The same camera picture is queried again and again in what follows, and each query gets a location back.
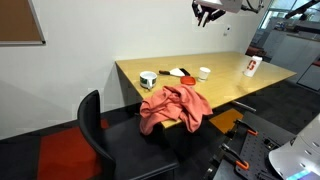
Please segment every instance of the white cup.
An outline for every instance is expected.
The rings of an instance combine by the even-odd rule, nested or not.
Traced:
[[[249,61],[248,66],[244,70],[243,74],[248,77],[252,77],[254,75],[254,73],[257,71],[261,61],[262,61],[262,57],[252,56],[251,60]]]
[[[201,67],[199,70],[199,76],[198,76],[198,81],[204,82],[208,78],[211,70],[206,67]]]
[[[140,73],[140,85],[144,88],[151,89],[156,85],[157,74],[152,71],[143,71]]]

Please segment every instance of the small container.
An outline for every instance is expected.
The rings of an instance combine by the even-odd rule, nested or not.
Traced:
[[[181,84],[185,84],[190,87],[193,87],[196,84],[196,79],[194,79],[194,77],[191,77],[191,76],[182,76],[180,78],[180,82]]]

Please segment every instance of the floor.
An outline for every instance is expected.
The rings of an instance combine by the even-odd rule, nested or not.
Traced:
[[[320,112],[320,95],[300,86],[283,81],[239,99],[257,109],[256,115],[297,134]],[[227,104],[215,109],[215,115],[235,108]],[[119,119],[134,115],[136,106],[104,113],[112,126]],[[28,133],[24,136],[0,141],[0,179],[37,179],[37,163],[40,137],[77,126],[75,121],[49,128],[46,131]],[[190,134],[183,125],[166,131],[172,147],[176,150],[181,166],[175,171],[175,179],[201,178],[209,167],[209,159],[224,137],[204,119],[200,129]]]

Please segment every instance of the pink towel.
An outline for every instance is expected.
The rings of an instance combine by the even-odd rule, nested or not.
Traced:
[[[197,130],[202,115],[212,114],[208,101],[186,85],[164,86],[151,97],[145,98],[140,107],[140,130],[148,135],[153,126],[167,119],[181,119],[189,132]]]

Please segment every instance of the cork board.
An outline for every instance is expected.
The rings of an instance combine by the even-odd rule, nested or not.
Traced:
[[[45,44],[31,0],[0,0],[0,44]]]

